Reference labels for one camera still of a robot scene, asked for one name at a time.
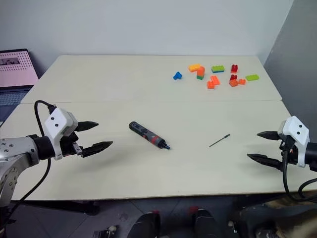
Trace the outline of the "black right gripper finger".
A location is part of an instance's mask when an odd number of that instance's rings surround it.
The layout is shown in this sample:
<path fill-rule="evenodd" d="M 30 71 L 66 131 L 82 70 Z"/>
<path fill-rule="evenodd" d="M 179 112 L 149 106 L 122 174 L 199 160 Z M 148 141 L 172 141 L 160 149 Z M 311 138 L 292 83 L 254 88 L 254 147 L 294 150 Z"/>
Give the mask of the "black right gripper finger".
<path fill-rule="evenodd" d="M 277 159 L 269 158 L 261 154 L 247 154 L 247 156 L 259 164 L 275 168 L 281 172 L 283 171 L 283 163 Z"/>
<path fill-rule="evenodd" d="M 268 140 L 280 140 L 280 136 L 277 131 L 263 131 L 257 133 L 257 136 Z"/>

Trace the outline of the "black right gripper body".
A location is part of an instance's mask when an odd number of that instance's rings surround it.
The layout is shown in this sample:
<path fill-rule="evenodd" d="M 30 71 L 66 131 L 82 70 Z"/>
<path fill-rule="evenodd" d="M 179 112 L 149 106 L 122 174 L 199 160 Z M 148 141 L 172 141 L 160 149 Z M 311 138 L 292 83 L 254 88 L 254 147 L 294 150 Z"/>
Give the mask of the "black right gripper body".
<path fill-rule="evenodd" d="M 298 163 L 298 148 L 295 140 L 291 136 L 285 136 L 279 146 L 281 150 L 282 162 L 296 165 Z"/>

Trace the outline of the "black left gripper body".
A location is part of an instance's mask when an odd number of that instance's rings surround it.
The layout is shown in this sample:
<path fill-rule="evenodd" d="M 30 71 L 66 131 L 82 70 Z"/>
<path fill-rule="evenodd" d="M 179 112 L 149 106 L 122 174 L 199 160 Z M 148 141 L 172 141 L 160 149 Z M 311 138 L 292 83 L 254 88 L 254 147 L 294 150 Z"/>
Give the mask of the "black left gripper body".
<path fill-rule="evenodd" d="M 69 155 L 82 156 L 82 147 L 77 144 L 78 136 L 72 132 L 69 136 L 63 136 L 60 140 L 60 148 L 64 157 Z"/>

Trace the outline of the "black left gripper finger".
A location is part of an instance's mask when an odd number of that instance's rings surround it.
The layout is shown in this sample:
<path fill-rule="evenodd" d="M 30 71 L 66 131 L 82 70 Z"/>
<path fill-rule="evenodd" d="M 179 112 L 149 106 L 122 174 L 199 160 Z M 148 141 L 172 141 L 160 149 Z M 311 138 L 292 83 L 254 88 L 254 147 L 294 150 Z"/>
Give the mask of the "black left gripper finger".
<path fill-rule="evenodd" d="M 74 131 L 77 132 L 81 132 L 81 131 L 86 131 L 89 130 L 91 128 L 94 128 L 96 126 L 98 126 L 99 124 L 97 122 L 93 122 L 93 121 L 82 121 L 82 122 L 78 122 L 77 127 L 75 128 Z"/>
<path fill-rule="evenodd" d="M 93 144 L 92 146 L 88 148 L 82 148 L 82 154 L 81 156 L 83 158 L 97 154 L 108 148 L 113 142 L 112 141 L 103 141 L 96 144 Z"/>

